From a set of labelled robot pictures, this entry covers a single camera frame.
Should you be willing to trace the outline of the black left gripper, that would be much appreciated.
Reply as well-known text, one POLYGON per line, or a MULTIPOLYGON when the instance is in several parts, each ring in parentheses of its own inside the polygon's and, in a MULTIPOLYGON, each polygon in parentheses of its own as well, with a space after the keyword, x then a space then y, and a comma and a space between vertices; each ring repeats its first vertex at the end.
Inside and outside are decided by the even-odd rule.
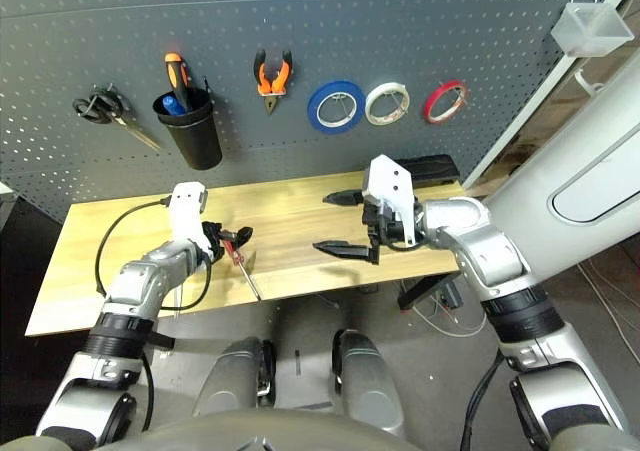
MULTIPOLYGON (((203 233, 210 243, 209 249, 211 251, 212 262, 219 261, 225 254, 224 245, 221 243, 221 230, 222 225, 220 223, 210 221, 203 222, 203 233)), ((242 227, 234 234, 232 244, 245 245, 251 239, 252 234, 252 227, 242 227)))

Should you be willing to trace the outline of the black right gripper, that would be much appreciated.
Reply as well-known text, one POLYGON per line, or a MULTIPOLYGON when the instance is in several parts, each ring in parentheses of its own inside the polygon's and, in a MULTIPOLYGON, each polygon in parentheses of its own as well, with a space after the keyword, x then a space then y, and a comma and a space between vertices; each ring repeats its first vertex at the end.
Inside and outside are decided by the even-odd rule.
MULTIPOLYGON (((323 203, 337 206, 358 206, 364 202, 359 190, 343 190, 330 193, 322 198, 323 203)), ((395 212, 385 204, 375 205, 365 202, 362 223, 367 227, 370 248, 354 245, 344 240, 326 240, 313 243, 314 249, 339 259, 379 263, 380 247, 394 251, 405 251, 398 242, 405 243, 404 226, 395 217, 395 212)))

